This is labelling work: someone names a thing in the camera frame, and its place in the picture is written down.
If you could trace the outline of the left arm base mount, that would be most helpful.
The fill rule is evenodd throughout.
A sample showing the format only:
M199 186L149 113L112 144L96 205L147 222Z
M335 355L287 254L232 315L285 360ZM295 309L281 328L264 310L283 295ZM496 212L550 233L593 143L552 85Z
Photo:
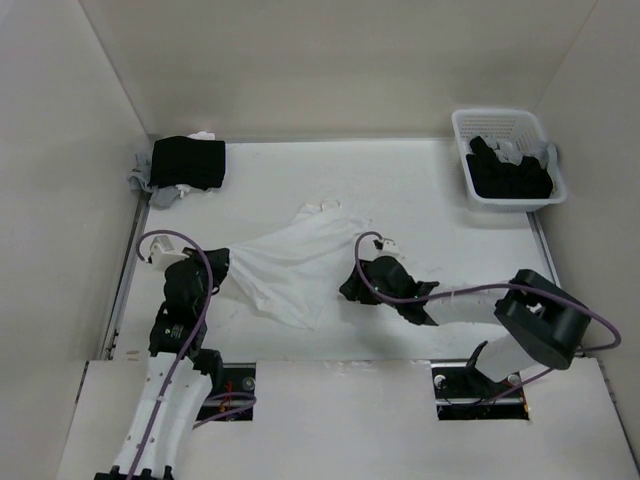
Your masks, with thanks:
M256 375L255 363L225 364L221 380L205 399L196 421L211 417L215 421L251 421L256 402Z

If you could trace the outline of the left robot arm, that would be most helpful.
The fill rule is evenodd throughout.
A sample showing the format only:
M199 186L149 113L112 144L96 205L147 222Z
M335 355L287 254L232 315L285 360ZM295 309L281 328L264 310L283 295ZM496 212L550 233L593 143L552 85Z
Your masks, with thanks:
M221 353L202 346L206 312L228 274L227 248L186 248L164 271L164 301L149 334L144 387L131 426L107 472L97 479L176 479L205 399L224 387Z

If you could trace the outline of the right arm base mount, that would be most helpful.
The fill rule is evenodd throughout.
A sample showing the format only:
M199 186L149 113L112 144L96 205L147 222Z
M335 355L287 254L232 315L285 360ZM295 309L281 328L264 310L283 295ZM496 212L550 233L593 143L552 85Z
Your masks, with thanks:
M440 421L529 420L524 393L519 390L497 396L520 382L491 381L476 369L480 353L488 344L480 343L465 362L435 363L431 366L436 414Z

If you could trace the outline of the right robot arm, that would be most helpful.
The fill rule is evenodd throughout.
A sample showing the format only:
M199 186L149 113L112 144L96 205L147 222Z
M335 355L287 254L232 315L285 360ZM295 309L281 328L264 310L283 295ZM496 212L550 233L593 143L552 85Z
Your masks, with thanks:
M536 364L568 369L591 321L576 309L577 300L533 270L519 270L510 284L506 290L455 293L437 281L414 279L392 256L379 256L360 260L339 293L363 305L388 305L417 326L504 327L502 337L480 342L463 373L466 388L483 396Z

